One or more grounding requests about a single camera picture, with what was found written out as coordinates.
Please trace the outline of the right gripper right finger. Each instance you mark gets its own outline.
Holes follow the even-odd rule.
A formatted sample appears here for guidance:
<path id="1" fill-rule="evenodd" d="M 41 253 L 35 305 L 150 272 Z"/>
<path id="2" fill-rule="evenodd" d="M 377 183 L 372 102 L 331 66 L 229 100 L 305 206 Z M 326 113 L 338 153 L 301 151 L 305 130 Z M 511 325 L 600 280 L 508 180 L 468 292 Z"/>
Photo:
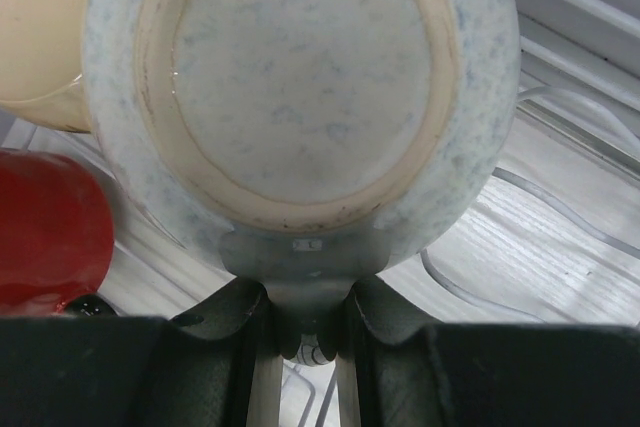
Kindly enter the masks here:
<path id="1" fill-rule="evenodd" d="M 635 426 L 639 333 L 443 323 L 382 280 L 344 302 L 348 426 Z"/>

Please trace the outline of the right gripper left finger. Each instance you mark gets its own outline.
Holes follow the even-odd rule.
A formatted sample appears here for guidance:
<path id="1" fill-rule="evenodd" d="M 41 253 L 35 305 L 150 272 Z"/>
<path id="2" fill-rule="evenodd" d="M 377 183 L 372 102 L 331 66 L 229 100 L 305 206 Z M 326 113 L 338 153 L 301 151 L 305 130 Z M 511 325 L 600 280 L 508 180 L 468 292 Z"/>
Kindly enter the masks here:
<path id="1" fill-rule="evenodd" d="M 161 317 L 1 323 L 5 426 L 270 426 L 274 338 L 264 287 L 236 279 Z"/>

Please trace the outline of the red mug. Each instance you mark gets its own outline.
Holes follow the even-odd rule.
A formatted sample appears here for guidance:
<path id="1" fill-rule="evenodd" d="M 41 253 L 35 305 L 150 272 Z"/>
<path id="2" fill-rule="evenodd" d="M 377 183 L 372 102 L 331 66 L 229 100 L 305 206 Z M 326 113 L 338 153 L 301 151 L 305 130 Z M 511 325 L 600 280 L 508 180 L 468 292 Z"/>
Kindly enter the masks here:
<path id="1" fill-rule="evenodd" d="M 114 314 L 97 294 L 114 243 L 107 198 L 81 164 L 2 149 L 2 316 Z"/>

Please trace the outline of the white speckled mug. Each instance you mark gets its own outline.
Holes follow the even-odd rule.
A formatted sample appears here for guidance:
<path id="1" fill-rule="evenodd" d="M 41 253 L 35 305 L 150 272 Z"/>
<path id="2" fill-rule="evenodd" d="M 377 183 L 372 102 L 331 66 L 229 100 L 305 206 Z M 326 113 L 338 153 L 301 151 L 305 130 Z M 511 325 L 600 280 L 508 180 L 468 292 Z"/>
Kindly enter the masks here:
<path id="1" fill-rule="evenodd" d="M 256 280 L 285 358 L 334 359 L 359 279 L 446 232 L 494 170 L 515 0 L 88 0 L 93 132 L 136 207 Z"/>

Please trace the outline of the beige ceramic mug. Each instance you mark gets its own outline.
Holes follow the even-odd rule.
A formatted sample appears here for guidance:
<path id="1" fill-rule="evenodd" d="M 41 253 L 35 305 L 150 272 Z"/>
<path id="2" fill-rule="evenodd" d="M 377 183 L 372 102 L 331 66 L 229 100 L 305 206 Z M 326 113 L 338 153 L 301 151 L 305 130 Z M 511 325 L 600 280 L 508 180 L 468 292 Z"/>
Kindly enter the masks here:
<path id="1" fill-rule="evenodd" d="M 81 73 L 87 0 L 1 0 L 1 108 L 39 126 L 91 131 Z"/>

